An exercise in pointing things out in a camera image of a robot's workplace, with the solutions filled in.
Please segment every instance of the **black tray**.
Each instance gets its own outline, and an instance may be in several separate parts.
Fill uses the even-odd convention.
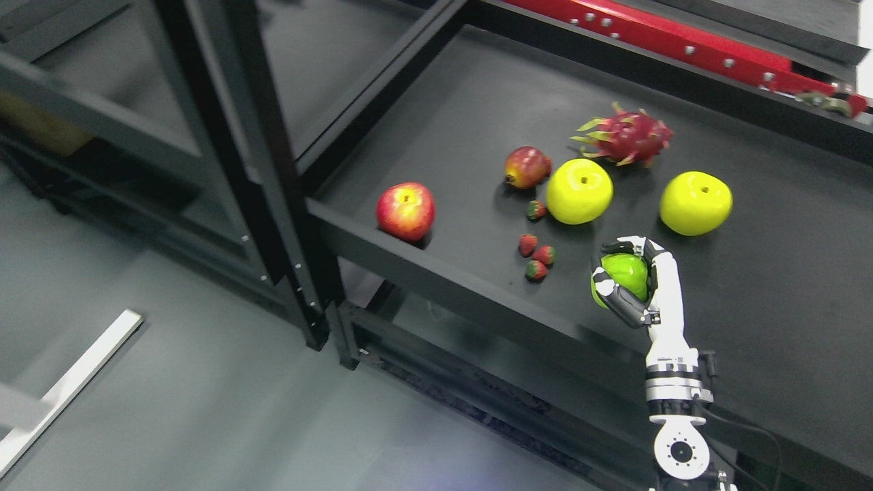
[[[873,475],[873,429],[863,423],[873,403],[864,389],[870,129],[497,3],[471,4],[462,22],[489,31],[461,27],[309,200],[328,244],[641,404],[649,341],[590,300],[588,257],[602,241],[648,235],[678,258],[687,339],[718,352],[718,407]],[[569,45],[567,35],[583,41]],[[651,169],[604,161],[615,198],[592,224],[528,222],[533,194],[501,184],[506,155],[533,145],[558,164],[575,158],[568,137],[609,115],[614,100],[666,121],[670,149]],[[665,184],[692,169],[728,183],[735,205],[717,231],[684,238],[657,207]],[[376,200],[403,181],[436,199],[422,248],[376,230]],[[525,232],[557,250],[541,285],[523,278]]]

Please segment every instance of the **black surface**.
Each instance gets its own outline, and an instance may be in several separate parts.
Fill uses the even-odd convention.
[[[671,148],[648,170],[605,165],[615,199],[593,224],[528,222],[531,195],[506,193],[500,183],[505,156],[526,144],[557,163],[578,156],[567,138],[589,118],[609,115],[613,100],[665,120],[676,131]],[[686,239],[660,225],[657,203],[664,185],[690,169],[725,180],[735,206],[719,230]],[[873,238],[870,167],[467,28],[317,198],[375,228],[376,199],[407,180],[436,199],[426,256],[638,352],[648,348],[645,336],[589,300],[588,255],[617,235],[655,238],[679,261],[686,337],[718,352],[718,405],[873,474],[866,424],[873,396],[863,389],[873,334],[859,321],[873,315],[866,273],[873,259],[864,253]],[[515,252],[524,232],[557,250],[538,286],[524,281],[526,260]],[[382,268],[375,272],[390,276],[392,265]],[[821,369],[836,365],[845,368],[838,378]]]

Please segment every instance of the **red apple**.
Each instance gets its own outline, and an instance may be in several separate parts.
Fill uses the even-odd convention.
[[[434,223],[436,210],[430,190],[419,183],[391,186],[379,198],[379,228],[407,242],[421,240]]]

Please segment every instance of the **shelving unit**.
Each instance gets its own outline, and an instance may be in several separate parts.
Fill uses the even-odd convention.
[[[588,258],[611,238],[651,236],[678,257],[686,337],[718,352],[717,407],[777,433],[786,474],[814,486],[868,487],[873,439],[834,415],[863,421],[871,402],[861,389],[861,346],[873,340],[856,319],[867,315],[871,285],[863,271],[873,265],[853,246],[873,237],[865,218],[873,202],[870,128],[501,2],[466,2],[442,14],[434,7],[429,14],[430,36],[403,52],[405,63],[387,67],[390,75],[365,94],[373,102],[356,108],[358,119],[321,156],[300,163],[307,208],[331,251],[585,379],[610,401],[605,405],[616,411],[629,405],[645,421],[649,341],[588,300]],[[593,224],[528,222],[524,210],[534,194],[506,191],[502,159],[525,144],[557,163],[578,156],[567,138],[590,117],[609,114],[613,100],[667,121],[677,134],[670,149],[650,170],[604,162],[616,194]],[[664,185],[691,169],[728,182],[737,207],[719,231],[686,239],[660,224],[657,208]],[[379,232],[373,213],[384,189],[408,180],[428,186],[437,203],[432,233],[418,246]],[[538,286],[524,281],[525,260],[515,252],[525,232],[559,255]],[[853,287],[835,294],[828,277]],[[346,307],[350,320],[339,345],[347,348],[340,357],[349,367],[359,361],[401,366],[407,372],[401,378],[436,380],[418,385],[425,392],[454,391],[448,402],[443,398],[449,405],[464,398],[470,381],[459,374],[469,364],[488,371],[483,357],[458,360],[427,336],[410,337],[403,326]],[[839,335],[828,331],[832,326]],[[847,369],[838,382],[814,368],[837,361]],[[537,391],[530,394],[538,397]],[[505,399],[495,392],[489,404]],[[556,425],[565,427],[561,419]],[[632,455],[649,435],[623,438],[623,421],[602,420],[588,430],[613,437],[615,454]],[[707,430],[772,462],[772,451],[759,441],[718,425]],[[577,434],[582,441],[590,436]],[[594,458],[562,452],[583,464]],[[624,464],[614,475],[634,475],[638,462]]]
[[[332,104],[426,4],[259,3],[271,66],[277,76],[295,73],[296,83],[280,96],[297,142],[330,123]],[[197,17],[186,14],[175,24],[164,17],[180,9],[138,3],[33,64],[0,59],[4,88],[97,136],[67,158],[11,128],[3,129],[3,143],[19,161],[19,175],[59,210],[98,218],[172,253],[302,328],[320,349],[327,323],[313,307],[319,295],[311,280],[292,272],[305,261],[289,259],[258,164],[246,162],[245,148],[232,138],[242,128],[219,105],[225,89],[205,70],[210,55],[195,42]],[[323,27],[328,20],[330,28]],[[311,49],[325,43],[347,49],[326,62]]]
[[[23,80],[50,104],[61,92],[72,101],[57,105],[62,115],[143,162],[182,156],[174,169],[196,169],[200,149],[228,185],[204,193],[188,179],[195,190],[174,212],[206,195],[230,211],[233,237],[270,244],[261,259],[275,260],[250,264],[273,268],[276,298],[313,340],[329,326],[348,368],[373,364],[609,489],[651,483],[649,341],[588,299],[588,258],[614,237],[651,236],[679,261],[690,344],[718,352],[718,410],[776,433],[788,476],[873,484],[873,434],[843,423],[866,421],[873,404],[873,331],[860,321],[873,316],[862,246],[873,239],[870,127],[499,0],[264,3],[260,17],[250,3],[193,4],[194,15],[144,3],[190,135],[144,118],[109,126],[107,106],[6,59],[0,82]],[[338,12],[354,21],[326,22]],[[279,42],[286,31],[300,45]],[[670,149],[651,169],[604,161],[616,193],[592,224],[528,222],[536,193],[507,191],[505,156],[521,145],[556,163],[578,156],[568,137],[614,100],[666,121]],[[693,239],[657,217],[664,185],[690,169],[724,179],[736,203],[718,231]],[[384,189],[409,180],[436,198],[420,245],[378,231],[373,213]],[[558,252],[541,285],[524,280],[515,252],[525,232]],[[338,257],[386,280],[368,308],[345,299]],[[773,463],[758,440],[706,431]]]

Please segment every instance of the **robotic hand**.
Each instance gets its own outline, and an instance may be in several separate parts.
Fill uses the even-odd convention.
[[[695,410],[694,399],[711,403],[712,393],[701,382],[698,350],[690,348],[683,336],[682,288],[676,260],[660,245],[636,235],[620,237],[604,245],[601,252],[635,254],[649,267],[648,303],[612,279],[601,265],[600,254],[592,261],[591,277],[597,295],[609,310],[631,328],[649,331],[652,346],[646,355],[646,399],[649,420],[662,425],[655,437],[655,460],[664,473],[675,479],[711,479],[710,475],[701,478],[710,465],[710,449],[696,428],[706,419]],[[719,491],[736,491],[725,473],[718,473],[713,481]]]

